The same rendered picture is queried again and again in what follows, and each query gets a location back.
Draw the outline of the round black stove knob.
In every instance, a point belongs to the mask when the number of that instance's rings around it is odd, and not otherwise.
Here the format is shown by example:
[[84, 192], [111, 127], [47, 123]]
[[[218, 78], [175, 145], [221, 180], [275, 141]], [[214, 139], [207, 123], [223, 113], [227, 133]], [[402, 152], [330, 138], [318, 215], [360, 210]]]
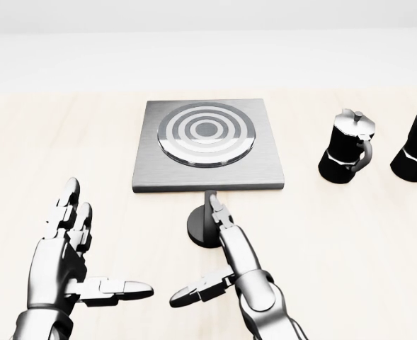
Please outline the round black stove knob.
[[217, 195], [214, 190], [205, 191], [204, 204], [192, 211], [187, 220], [187, 231], [190, 239], [200, 247], [217, 248], [221, 246], [219, 229], [212, 214], [210, 196]]

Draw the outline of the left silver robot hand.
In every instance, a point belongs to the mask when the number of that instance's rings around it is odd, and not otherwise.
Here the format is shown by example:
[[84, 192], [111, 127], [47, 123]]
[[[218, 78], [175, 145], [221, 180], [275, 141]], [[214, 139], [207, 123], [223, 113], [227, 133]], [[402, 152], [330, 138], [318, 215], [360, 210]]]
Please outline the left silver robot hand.
[[93, 211], [89, 203], [79, 205], [79, 195], [79, 181], [71, 177], [51, 209], [45, 236], [36, 246], [27, 307], [55, 308], [69, 315], [78, 302], [105, 307], [151, 297], [154, 289], [146, 283], [86, 276], [84, 254], [91, 246]]

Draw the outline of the grey square stove plate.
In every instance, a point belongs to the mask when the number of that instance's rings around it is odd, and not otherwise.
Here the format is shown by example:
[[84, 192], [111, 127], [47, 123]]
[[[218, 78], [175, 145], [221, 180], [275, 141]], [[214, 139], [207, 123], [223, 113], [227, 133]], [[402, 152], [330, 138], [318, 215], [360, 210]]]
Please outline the grey square stove plate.
[[284, 183], [263, 99], [147, 103], [135, 193], [281, 189]]

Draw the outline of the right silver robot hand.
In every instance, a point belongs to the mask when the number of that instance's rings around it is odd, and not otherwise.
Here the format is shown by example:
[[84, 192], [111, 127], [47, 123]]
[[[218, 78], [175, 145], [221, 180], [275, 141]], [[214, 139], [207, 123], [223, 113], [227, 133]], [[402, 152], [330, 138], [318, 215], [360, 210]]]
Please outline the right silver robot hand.
[[275, 304], [275, 293], [249, 239], [242, 228], [234, 224], [227, 207], [215, 194], [210, 196], [210, 205], [228, 266], [179, 290], [171, 297], [170, 306], [184, 307], [198, 301], [206, 302], [224, 294], [229, 286], [234, 285], [252, 310], [269, 310]]

